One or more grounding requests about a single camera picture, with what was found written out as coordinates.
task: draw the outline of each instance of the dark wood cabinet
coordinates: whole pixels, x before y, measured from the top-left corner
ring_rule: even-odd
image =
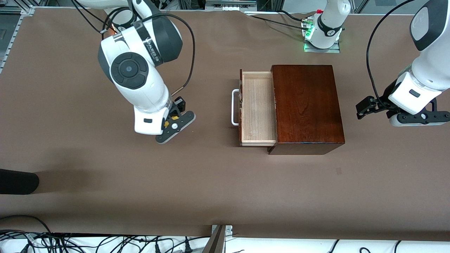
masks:
[[[269,154],[326,154],[345,143],[331,65],[241,71],[239,140]]]

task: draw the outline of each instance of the white metal handle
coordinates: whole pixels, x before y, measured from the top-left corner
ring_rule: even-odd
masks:
[[[236,92],[239,92],[239,89],[234,89],[231,92],[231,124],[233,124],[233,126],[239,126],[239,122],[234,122],[234,94]]]

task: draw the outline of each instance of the brown table surface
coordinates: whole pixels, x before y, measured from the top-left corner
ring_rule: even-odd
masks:
[[[197,119],[166,145],[133,131],[132,106],[97,62],[100,36],[76,10],[37,9],[23,20],[0,75],[0,167],[39,172],[41,187],[0,196],[2,216],[33,214],[55,232],[207,235],[220,223],[240,236],[450,239],[450,124],[356,119],[355,105],[373,94],[365,49],[380,16],[349,16],[341,53],[316,54],[303,52],[295,29],[240,12],[176,14],[197,40],[180,94]],[[380,93],[418,56],[410,20],[389,17],[374,38]],[[189,32],[175,23],[183,50],[158,67],[169,90],[184,83],[191,60]],[[333,65],[343,146],[324,156],[239,147],[230,123],[239,69],[272,64]],[[450,92],[438,100],[450,109]],[[8,224],[42,230],[29,220]]]

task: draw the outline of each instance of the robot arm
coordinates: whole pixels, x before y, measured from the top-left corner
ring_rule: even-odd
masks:
[[[303,36],[313,46],[319,49],[327,49],[339,40],[342,32],[342,24],[350,13],[351,6],[348,0],[327,0],[323,12],[320,10],[307,19],[303,24],[309,28],[303,31]]]
[[[441,125],[450,114],[437,111],[436,97],[450,88],[450,0],[430,0],[409,26],[420,55],[385,90],[380,101],[369,96],[357,106],[358,119],[388,110],[394,126]],[[431,103],[432,111],[425,107]]]
[[[129,0],[130,8],[145,19],[160,13],[148,0]],[[171,95],[157,66],[178,58],[183,42],[175,25],[165,16],[143,22],[101,41],[100,66],[120,93],[134,105],[135,131],[158,135],[165,143],[195,119],[184,111],[184,101]]]

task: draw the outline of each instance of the black cable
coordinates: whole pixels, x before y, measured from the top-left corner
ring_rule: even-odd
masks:
[[[397,5],[396,7],[392,8],[392,10],[390,10],[388,13],[386,13],[386,15],[384,15],[381,20],[377,23],[377,25],[375,26],[375,28],[372,31],[372,34],[370,35],[369,38],[369,42],[367,44],[367,50],[366,50],[366,65],[367,65],[367,72],[369,73],[369,78],[370,78],[370,82],[372,83],[372,88],[373,88],[373,92],[375,93],[375,96],[377,97],[377,100],[380,102],[380,104],[385,108],[388,109],[387,106],[384,104],[384,102],[382,102],[380,100],[380,97],[378,96],[378,92],[377,92],[377,88],[375,87],[375,82],[374,82],[374,78],[372,77],[372,72],[370,71],[370,66],[369,66],[369,49],[370,49],[370,43],[372,43],[372,39],[375,35],[376,30],[378,29],[378,27],[380,26],[381,22],[383,22],[383,20],[385,20],[392,12],[394,12],[395,10],[397,10],[398,8],[400,8],[401,6],[410,3],[412,1],[415,0],[407,0],[399,5]]]
[[[102,241],[100,241],[100,243],[99,243],[98,246],[80,246],[80,247],[82,247],[82,248],[97,248],[97,247],[106,245],[106,244],[108,244],[108,243],[110,243],[110,242],[113,242],[115,239],[117,239],[117,238],[119,238],[119,237],[116,236],[116,238],[112,239],[111,241],[108,241],[108,242],[105,242],[105,243],[104,243],[104,241],[106,241],[107,239],[110,239],[110,238],[112,238],[112,236],[106,237],[105,239],[103,239]]]
[[[284,14],[286,14],[288,17],[290,17],[290,18],[292,18],[293,20],[295,20],[295,21],[299,21],[299,22],[302,22],[302,20],[301,19],[299,19],[299,18],[296,18],[296,17],[294,17],[294,16],[292,16],[291,14],[289,14],[289,12],[287,12],[287,11],[284,11],[284,10],[279,10],[279,11],[277,11],[277,12],[281,12],[281,13],[284,13]]]
[[[142,249],[138,253],[141,253],[145,249],[145,247],[147,247],[151,242],[155,241],[156,238],[158,238],[158,236],[153,238],[153,239],[151,239],[150,241],[147,241],[147,238],[145,238],[145,240],[137,239],[139,242],[145,242],[144,246],[142,247]]]
[[[338,241],[339,241],[339,239],[337,239],[337,240],[336,240],[336,241],[334,242],[334,244],[333,244],[333,247],[331,248],[331,250],[330,250],[330,251],[328,251],[328,253],[333,253],[333,251],[334,251],[334,248],[336,247],[336,245],[337,245]]]
[[[173,253],[173,249],[174,249],[174,246],[175,246],[175,242],[173,241],[173,239],[172,239],[172,238],[159,239],[159,241],[164,241],[164,240],[170,240],[170,241],[172,241],[172,251],[171,251],[171,253]]]
[[[186,244],[184,253],[191,253],[192,249],[191,249],[191,245],[189,245],[189,241],[188,241],[188,237],[187,236],[184,237],[184,243]]]
[[[158,236],[155,238],[155,253],[161,253],[158,245]]]
[[[76,8],[76,10],[80,13],[80,15],[86,20],[86,22],[94,29],[96,32],[100,33],[100,30],[95,28],[95,26],[86,18],[86,16],[80,11],[78,6],[75,4],[74,0],[70,0],[73,4],[73,6]]]
[[[85,10],[87,13],[89,13],[92,17],[94,17],[95,19],[97,19],[98,21],[103,23],[103,20],[101,20],[99,17],[95,16],[92,12],[90,12],[88,9],[86,9],[82,4],[80,4],[80,2],[78,2],[77,0],[73,0],[75,3],[77,3],[79,6],[81,6],[83,8],[83,10]]]
[[[148,18],[144,18],[142,20],[142,22],[145,22],[145,21],[153,19],[153,18],[161,17],[161,16],[168,16],[168,17],[172,17],[172,18],[178,19],[179,21],[181,21],[189,29],[189,32],[191,33],[191,36],[192,36],[192,62],[191,62],[191,69],[189,71],[188,79],[183,84],[183,86],[178,89],[178,91],[180,91],[181,89],[185,88],[188,85],[189,81],[191,80],[192,72],[194,70],[194,62],[195,62],[195,36],[194,36],[194,32],[192,31],[191,26],[189,26],[189,24],[185,20],[183,20],[182,18],[180,18],[178,16],[175,16],[173,14],[169,14],[169,13],[158,13],[158,14],[152,15],[152,16],[150,16]]]
[[[138,247],[138,249],[139,249],[139,251],[140,251],[140,250],[141,250],[140,246],[137,245],[137,244],[132,243],[132,242],[131,242],[132,240],[133,240],[133,239],[130,239],[130,241],[126,242],[126,243],[123,245],[123,247],[120,249],[120,251],[118,251],[118,253],[122,253],[123,248],[124,248],[127,244],[131,244],[131,245],[134,245],[134,246]]]
[[[15,239],[16,236],[20,235],[20,232],[17,232],[17,231],[14,231],[14,230],[7,230],[7,231],[0,230],[0,233],[4,233],[0,237],[0,242],[3,241],[3,240],[8,240],[8,239]]]
[[[400,241],[397,241],[397,242],[395,243],[395,246],[394,246],[394,253],[397,253],[397,247],[398,247],[398,245],[400,244],[400,242],[401,242],[401,240],[400,240]]]
[[[102,31],[100,32],[100,33],[102,34],[102,40],[104,39],[104,34],[105,34],[105,32],[106,32],[105,30],[108,30],[108,29],[111,28],[112,23],[113,23],[113,19],[116,17],[116,15],[117,15],[119,12],[122,12],[122,11],[127,10],[127,9],[128,9],[128,7],[120,7],[120,8],[117,8],[117,9],[113,10],[112,12],[110,12],[110,13],[106,16],[105,21],[103,22]]]
[[[298,29],[300,29],[300,30],[305,30],[305,31],[308,30],[308,28],[306,28],[306,27],[293,26],[293,25],[286,24],[286,23],[281,23],[281,22],[278,22],[278,21],[275,21],[275,20],[270,20],[270,19],[266,19],[266,18],[260,18],[260,17],[257,17],[257,16],[250,16],[250,17],[254,17],[254,18],[257,18],[257,19],[269,21],[269,22],[272,22],[272,23],[275,23],[275,24],[284,25],[284,26],[287,26],[287,27],[298,28]]]
[[[39,221],[39,223],[42,224],[42,225],[44,226],[45,230],[47,230],[47,232],[48,232],[49,234],[52,233],[52,232],[50,231],[50,228],[47,226],[47,224],[46,224],[45,222],[43,222],[41,219],[39,219],[39,218],[37,218],[37,217],[34,217],[34,216],[32,216],[32,215],[25,215],[25,214],[9,215],[9,216],[5,216],[5,217],[0,218],[0,221],[1,221],[1,220],[4,220],[4,219],[17,218],[17,217],[25,217],[25,218],[35,219],[35,220]]]
[[[133,237],[125,237],[125,239],[122,242],[120,242],[116,247],[113,248],[113,250],[111,250],[111,253],[113,253],[114,250],[116,250],[119,246],[120,248],[117,253],[120,253],[123,250],[123,247],[125,247],[125,245],[127,245],[128,243],[137,246],[140,250],[140,247],[138,245],[131,243],[131,240],[133,240]]]
[[[64,249],[65,251],[67,251],[67,248],[64,248],[64,243],[62,242],[61,239],[56,240],[56,246],[58,246],[59,253],[63,253],[63,249]]]
[[[95,247],[90,247],[90,246],[78,246],[78,245],[76,245],[75,243],[69,241],[68,239],[64,239],[64,238],[60,238],[60,237],[57,237],[57,236],[48,235],[48,234],[45,234],[45,233],[37,233],[37,232],[31,232],[31,233],[28,233],[28,232],[22,232],[22,231],[15,231],[14,233],[15,233],[15,235],[13,235],[13,236],[8,235],[8,236],[9,236],[8,239],[14,239],[14,238],[15,238],[16,236],[18,236],[18,235],[23,235],[23,236],[25,236],[27,239],[28,239],[27,234],[35,234],[35,235],[38,235],[38,237],[42,240],[42,243],[41,243],[41,244],[43,245],[43,247],[34,246],[34,245],[32,244],[32,242],[28,239],[30,246],[33,247],[33,251],[34,251],[34,248],[45,248],[45,249],[47,249],[47,251],[50,253],[52,249],[53,249],[53,250],[57,250],[57,249],[61,249],[61,248],[70,248],[70,249],[75,250],[75,251],[77,251],[77,252],[79,252],[79,253],[85,253],[85,251],[82,249],[82,247],[83,247],[83,248],[84,248],[84,247],[87,247],[87,248],[95,248]],[[45,241],[45,239],[44,239],[43,237],[48,237],[49,239],[51,239],[51,240],[50,240],[50,246],[47,244],[47,242]],[[53,241],[53,240],[52,240],[52,239],[56,239],[56,242],[58,242],[58,240],[62,240],[62,241],[65,241],[65,242],[68,242],[68,243],[72,244],[73,246],[64,246],[64,245],[62,245],[62,246],[61,246],[61,245],[55,245],[55,246],[53,246],[53,244],[52,244],[52,241]]]
[[[98,245],[98,246],[96,247],[96,249],[95,249],[95,253],[98,253],[100,246],[102,246],[102,243],[103,243],[104,241],[106,241],[108,238],[110,238],[110,237],[106,237],[105,239],[103,239],[103,240],[100,241],[99,245]],[[112,242],[112,241],[114,241],[115,239],[118,239],[118,238],[119,238],[119,236],[117,236],[117,237],[114,238],[113,240],[109,241],[108,243],[110,243],[110,242]]]
[[[365,247],[361,247],[360,248],[360,253],[363,253],[363,249],[365,249],[368,253],[371,253],[370,250],[368,248],[365,248]]]
[[[13,232],[13,233],[15,233],[15,234],[18,234],[18,235],[20,235],[20,233],[21,233],[21,232],[17,232],[17,231],[14,231],[14,230],[7,230],[7,231],[5,232],[5,234],[2,235],[2,238],[0,239],[0,241],[7,240],[7,239],[15,239],[15,236],[17,236],[17,235],[11,236],[11,235],[7,234],[7,233],[11,233],[11,232]],[[25,236],[25,238],[27,239],[28,243],[25,245],[25,247],[21,250],[20,253],[27,253],[27,252],[28,252],[28,248],[29,248],[30,246],[33,247],[32,241],[31,241],[28,237],[26,237],[26,236]]]
[[[200,236],[200,237],[194,237],[194,238],[190,238],[190,239],[188,239],[187,241],[197,240],[197,239],[201,239],[201,238],[210,238],[210,236]],[[177,244],[177,245],[173,246],[172,248],[168,249],[168,250],[167,250],[166,252],[164,252],[164,253],[169,253],[169,251],[171,251],[171,250],[175,249],[176,247],[178,247],[178,246],[182,245],[182,244],[183,244],[183,243],[185,243],[185,242],[186,242],[186,241],[184,241],[184,242],[181,242],[181,243],[179,243],[179,244]]]
[[[64,247],[64,250],[66,251],[66,253],[69,253],[69,251],[67,250],[67,245],[64,243],[64,240],[61,239],[60,241],[61,241],[61,245]]]

